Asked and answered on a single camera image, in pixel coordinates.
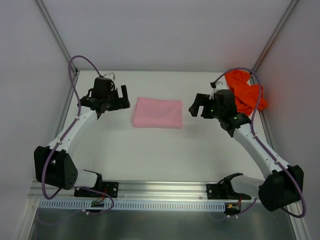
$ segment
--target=folded pink towel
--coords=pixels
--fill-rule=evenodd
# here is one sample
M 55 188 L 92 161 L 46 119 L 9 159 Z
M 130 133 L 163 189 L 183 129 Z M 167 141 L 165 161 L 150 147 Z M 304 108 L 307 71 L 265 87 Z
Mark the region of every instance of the folded pink towel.
M 182 101 L 138 97 L 131 117 L 136 128 L 182 128 Z

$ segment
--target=white perforated rail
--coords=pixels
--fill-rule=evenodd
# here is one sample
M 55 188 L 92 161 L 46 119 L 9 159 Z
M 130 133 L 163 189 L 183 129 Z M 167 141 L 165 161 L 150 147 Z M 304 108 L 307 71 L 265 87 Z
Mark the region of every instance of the white perforated rail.
M 92 200 L 41 200 L 39 208 L 49 209 L 107 209 L 110 201 L 103 201 L 101 207 L 92 207 Z M 126 201 L 116 200 L 114 210 L 224 212 L 224 202 L 180 202 L 180 201 Z

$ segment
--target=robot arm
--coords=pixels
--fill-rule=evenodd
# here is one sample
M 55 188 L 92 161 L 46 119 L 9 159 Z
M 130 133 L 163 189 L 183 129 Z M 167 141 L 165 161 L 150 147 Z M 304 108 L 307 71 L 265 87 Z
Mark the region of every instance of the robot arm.
M 199 106 L 203 106 L 201 117 L 218 119 L 220 126 L 250 154 L 265 178 L 265 180 L 255 179 L 239 173 L 224 178 L 224 184 L 230 185 L 230 188 L 237 193 L 259 198 L 269 211 L 299 201 L 300 197 L 294 184 L 277 162 L 289 171 L 301 190 L 304 179 L 303 170 L 298 165 L 290 166 L 266 142 L 262 141 L 265 146 L 263 148 L 256 141 L 252 133 L 251 120 L 244 113 L 237 112 L 235 95 L 226 84 L 218 81 L 211 83 L 211 87 L 213 88 L 211 95 L 201 93 L 196 95 L 189 112 L 193 117 L 197 117 Z M 267 151 L 276 157 L 277 162 Z
M 97 77 L 94 86 L 89 90 L 87 96 L 81 100 L 81 111 L 72 127 L 72 119 L 61 131 L 61 133 L 48 144 L 47 147 L 38 146 L 34 151 L 35 175 L 38 182 L 42 180 L 42 173 L 45 162 L 57 143 L 60 143 L 54 151 L 48 164 L 45 176 L 45 183 L 51 186 L 69 190 L 74 186 L 93 188 L 98 182 L 98 174 L 84 169 L 77 169 L 73 162 L 76 147 L 82 135 L 96 122 L 106 111 L 126 109 L 130 107 L 127 87 L 121 86 L 123 97 L 119 97 L 111 79 Z M 60 139 L 66 131 L 69 132 L 61 142 Z

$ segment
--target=red cloth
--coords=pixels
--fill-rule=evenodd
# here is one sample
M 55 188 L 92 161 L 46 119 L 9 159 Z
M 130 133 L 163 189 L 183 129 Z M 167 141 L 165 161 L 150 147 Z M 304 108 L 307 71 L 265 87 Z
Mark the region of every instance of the red cloth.
M 226 83 L 235 95 L 235 104 L 239 113 L 247 116 L 255 109 L 259 96 L 259 85 L 249 85 L 250 73 L 241 70 L 233 70 L 225 75 Z M 264 88 L 261 86 L 261 99 L 258 109 L 261 111 L 268 106 L 267 101 L 263 98 Z

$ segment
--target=white wall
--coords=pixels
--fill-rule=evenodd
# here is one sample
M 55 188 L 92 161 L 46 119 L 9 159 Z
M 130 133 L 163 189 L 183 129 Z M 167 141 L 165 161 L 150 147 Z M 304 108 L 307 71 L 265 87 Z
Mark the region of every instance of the white wall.
M 0 2 L 0 235 L 12 238 L 35 176 L 33 151 L 53 136 L 67 63 L 32 0 Z
M 301 0 L 258 70 L 276 149 L 304 170 L 307 225 L 320 239 L 320 1 Z
M 254 66 L 290 0 L 44 3 L 70 54 L 99 69 L 219 72 Z

